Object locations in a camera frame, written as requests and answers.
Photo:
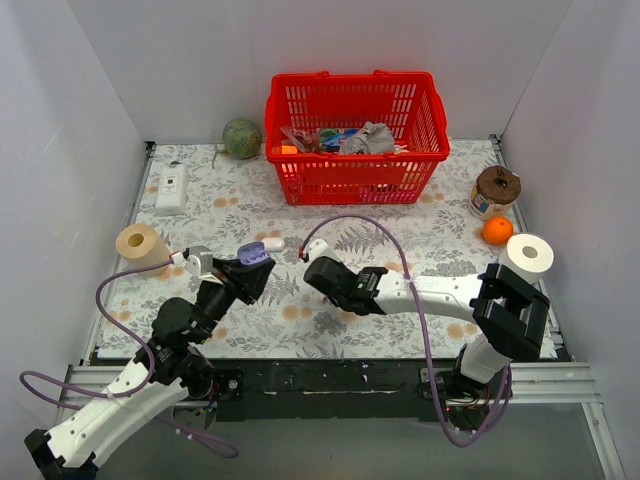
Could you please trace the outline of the purple earbud charging case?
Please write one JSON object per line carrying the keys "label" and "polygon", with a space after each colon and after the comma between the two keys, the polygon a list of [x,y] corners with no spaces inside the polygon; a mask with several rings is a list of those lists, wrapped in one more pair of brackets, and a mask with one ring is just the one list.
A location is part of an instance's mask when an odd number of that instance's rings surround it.
{"label": "purple earbud charging case", "polygon": [[237,259],[242,265],[259,264],[270,257],[263,241],[255,241],[242,245],[237,250]]}

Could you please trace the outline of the white earbud charging case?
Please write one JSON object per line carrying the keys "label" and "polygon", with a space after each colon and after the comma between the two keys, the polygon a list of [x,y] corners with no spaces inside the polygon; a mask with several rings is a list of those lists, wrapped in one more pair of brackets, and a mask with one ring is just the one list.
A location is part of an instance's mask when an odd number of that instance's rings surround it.
{"label": "white earbud charging case", "polygon": [[275,253],[285,249],[285,242],[280,237],[266,237],[262,240],[266,252]]}

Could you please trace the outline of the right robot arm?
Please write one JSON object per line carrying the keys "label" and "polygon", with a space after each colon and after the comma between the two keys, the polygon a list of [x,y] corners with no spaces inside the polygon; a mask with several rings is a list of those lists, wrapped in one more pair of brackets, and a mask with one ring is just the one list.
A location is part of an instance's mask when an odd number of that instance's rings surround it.
{"label": "right robot arm", "polygon": [[480,334],[462,347],[453,370],[435,374],[448,398],[475,397],[511,362],[540,358],[550,301],[499,263],[478,275],[409,281],[384,267],[354,273],[320,256],[310,262],[304,281],[335,307],[359,316],[423,312],[477,326]]}

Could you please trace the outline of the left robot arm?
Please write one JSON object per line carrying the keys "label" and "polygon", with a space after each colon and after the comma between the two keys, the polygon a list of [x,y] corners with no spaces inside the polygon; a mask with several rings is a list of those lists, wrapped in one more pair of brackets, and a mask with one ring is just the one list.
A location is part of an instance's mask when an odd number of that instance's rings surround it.
{"label": "left robot arm", "polygon": [[165,300],[152,335],[116,378],[63,423],[36,429],[24,440],[46,479],[93,479],[109,456],[165,409],[187,398],[215,399],[220,381],[198,350],[235,301],[255,303],[275,261],[207,259],[195,302]]}

